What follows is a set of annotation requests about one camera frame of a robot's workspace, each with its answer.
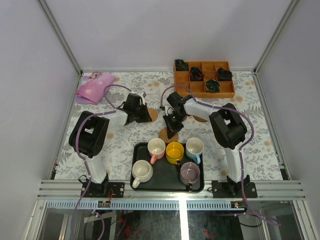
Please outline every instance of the wooden coaster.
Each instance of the wooden coaster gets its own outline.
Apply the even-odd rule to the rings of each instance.
[[[153,123],[155,120],[158,119],[158,112],[157,110],[155,110],[154,108],[148,108],[148,112],[149,112],[149,115],[152,119],[152,121],[150,121],[149,123]]]
[[[200,123],[206,123],[206,122],[208,122],[207,120],[205,120],[205,119],[203,119],[203,118],[201,118],[201,117],[198,117],[198,116],[193,116],[193,118],[194,118],[195,120],[197,120],[198,122],[200,122]]]
[[[165,143],[177,142],[179,139],[178,134],[174,135],[172,138],[168,139],[168,130],[165,127],[159,132],[159,138],[162,139]]]

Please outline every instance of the perforated metal strip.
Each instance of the perforated metal strip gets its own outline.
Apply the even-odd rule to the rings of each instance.
[[[76,207],[77,200],[48,200],[48,208],[56,209],[74,209]],[[113,200],[111,204],[103,203],[98,200],[82,200],[78,206],[78,209],[91,210],[178,210],[179,201],[167,200],[167,201],[129,201],[129,200]],[[187,200],[188,210],[216,210],[216,211],[228,211],[228,210],[243,210],[243,208],[232,208],[230,201],[196,201]]]

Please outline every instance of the table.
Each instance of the table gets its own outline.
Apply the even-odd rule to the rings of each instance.
[[[162,92],[174,84],[173,72],[113,72],[117,80],[115,84],[124,85],[135,92],[146,92],[145,100],[148,108],[154,108],[158,118],[152,123],[132,122],[126,126],[108,129],[102,151],[95,157],[103,161],[104,168],[111,180],[129,180],[134,146],[139,142],[148,142],[157,138],[160,130],[165,128],[162,116],[164,111],[159,110]],[[233,81],[235,87],[234,98],[203,99],[204,102],[219,106],[233,103],[235,107],[245,113],[253,122],[255,129],[254,139],[244,149],[244,160],[247,174],[252,180],[282,180],[278,159],[271,141],[268,126],[261,107],[254,79],[250,71],[234,71]],[[164,98],[172,93],[169,89]],[[107,97],[119,106],[126,100],[128,91],[124,88],[112,87]],[[105,99],[98,105],[77,104],[71,110],[72,117],[68,126],[61,154],[58,156],[55,180],[76,180],[81,175],[86,175],[86,169],[73,148],[69,146],[69,136],[83,111],[101,113],[111,110]],[[248,133],[251,134],[249,125],[245,122]],[[225,180],[228,175],[228,166],[225,151],[213,134],[210,123],[198,122],[189,116],[183,122],[184,128],[179,132],[178,141],[185,143],[189,138],[202,139],[204,143],[203,168],[205,180]]]

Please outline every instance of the white light strip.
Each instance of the white light strip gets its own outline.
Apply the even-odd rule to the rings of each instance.
[[[181,239],[189,240],[188,211],[185,198],[179,200]]]

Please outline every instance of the mug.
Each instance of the mug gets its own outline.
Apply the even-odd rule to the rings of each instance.
[[[140,183],[148,182],[153,174],[154,170],[149,162],[146,160],[136,161],[132,167],[132,176],[134,177],[132,187],[137,188]]]
[[[151,155],[151,164],[154,164],[157,159],[162,158],[165,155],[166,144],[160,138],[151,139],[148,143],[148,151]]]
[[[170,142],[165,149],[165,156],[169,163],[179,165],[185,154],[185,148],[180,142]]]
[[[195,184],[200,177],[200,168],[194,162],[186,162],[180,169],[180,180],[186,185],[189,192],[192,191],[192,185]]]
[[[188,158],[192,159],[196,164],[200,164],[200,155],[204,151],[204,143],[196,137],[190,138],[185,144],[185,153]]]

